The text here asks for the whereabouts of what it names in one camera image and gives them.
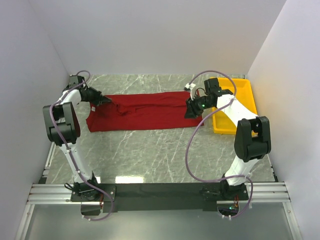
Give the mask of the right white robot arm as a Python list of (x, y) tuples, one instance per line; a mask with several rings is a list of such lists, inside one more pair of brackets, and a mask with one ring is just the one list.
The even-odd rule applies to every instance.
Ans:
[(186, 119), (195, 119), (203, 111), (215, 108), (223, 112), (236, 127), (234, 139), (235, 158), (222, 178), (219, 193), (226, 200), (241, 192), (253, 166), (271, 151), (270, 122), (265, 116), (246, 108), (236, 97), (237, 90), (222, 89), (217, 78), (204, 81), (203, 96), (196, 93), (196, 85), (187, 83), (184, 90), (190, 93), (186, 100)]

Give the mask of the red t shirt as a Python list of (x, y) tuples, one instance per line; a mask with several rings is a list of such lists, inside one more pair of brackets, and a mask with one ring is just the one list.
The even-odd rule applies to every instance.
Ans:
[(201, 116), (184, 118), (189, 98), (185, 91), (107, 97), (112, 102), (90, 105), (86, 124), (91, 133), (189, 128), (196, 127), (202, 120)]

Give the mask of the yellow plastic tray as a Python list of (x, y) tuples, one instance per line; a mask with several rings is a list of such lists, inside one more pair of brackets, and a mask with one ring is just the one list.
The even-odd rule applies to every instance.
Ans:
[(213, 114), (213, 132), (235, 135), (238, 121), (258, 116), (251, 83), (248, 79), (234, 78), (235, 85), (232, 85), (228, 78), (223, 77), (219, 77), (218, 82), (223, 90), (236, 92), (236, 95), (231, 105)]

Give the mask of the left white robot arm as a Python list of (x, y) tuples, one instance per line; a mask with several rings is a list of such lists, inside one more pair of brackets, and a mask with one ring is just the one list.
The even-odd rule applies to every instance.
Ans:
[(81, 128), (75, 106), (87, 102), (99, 107), (112, 102), (101, 91), (88, 86), (90, 77), (87, 70), (70, 75), (61, 97), (51, 105), (44, 106), (42, 112), (48, 139), (62, 150), (73, 173), (73, 184), (66, 183), (64, 187), (85, 202), (106, 199), (112, 202), (112, 194), (107, 193), (98, 183), (77, 144)]

